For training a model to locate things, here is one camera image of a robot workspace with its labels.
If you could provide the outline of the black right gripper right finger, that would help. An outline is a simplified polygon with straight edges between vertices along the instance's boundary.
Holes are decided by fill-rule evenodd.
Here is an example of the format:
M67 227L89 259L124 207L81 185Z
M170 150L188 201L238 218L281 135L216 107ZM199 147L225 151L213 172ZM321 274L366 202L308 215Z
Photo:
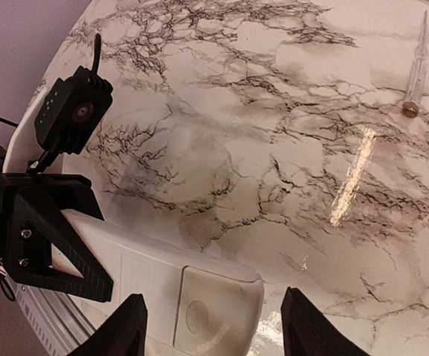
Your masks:
M340 333L300 289L286 290L281 322L285 356L368 356Z

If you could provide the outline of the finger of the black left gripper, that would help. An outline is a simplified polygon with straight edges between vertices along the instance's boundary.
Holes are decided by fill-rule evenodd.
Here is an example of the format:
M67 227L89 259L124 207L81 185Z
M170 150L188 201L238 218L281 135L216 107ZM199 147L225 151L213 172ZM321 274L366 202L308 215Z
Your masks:
M112 278L45 192L15 195L4 268L20 284L95 301L112 297Z

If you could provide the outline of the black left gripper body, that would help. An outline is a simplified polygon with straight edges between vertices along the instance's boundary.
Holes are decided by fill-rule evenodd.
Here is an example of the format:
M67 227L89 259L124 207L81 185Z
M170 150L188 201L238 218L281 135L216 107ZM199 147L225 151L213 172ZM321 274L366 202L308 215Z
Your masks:
M0 259L8 238L9 215L18 192L45 192L61 212L73 209L102 218L91 189L91 181L74 174L0 174Z

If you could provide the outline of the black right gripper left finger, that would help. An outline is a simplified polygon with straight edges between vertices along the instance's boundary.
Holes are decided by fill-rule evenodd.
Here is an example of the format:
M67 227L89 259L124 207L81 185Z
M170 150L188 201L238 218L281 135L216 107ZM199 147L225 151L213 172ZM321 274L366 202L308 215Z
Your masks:
M141 294L131 294L71 356L144 356L148 311Z

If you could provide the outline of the white remote control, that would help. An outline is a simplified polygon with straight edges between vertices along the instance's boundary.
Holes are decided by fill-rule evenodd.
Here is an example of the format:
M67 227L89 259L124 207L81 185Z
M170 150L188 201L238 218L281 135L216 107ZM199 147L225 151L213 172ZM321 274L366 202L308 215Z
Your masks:
M167 354L248 354L264 295L256 270L75 210L63 214L114 281L107 303L71 298L94 327L130 294L142 294L148 338Z

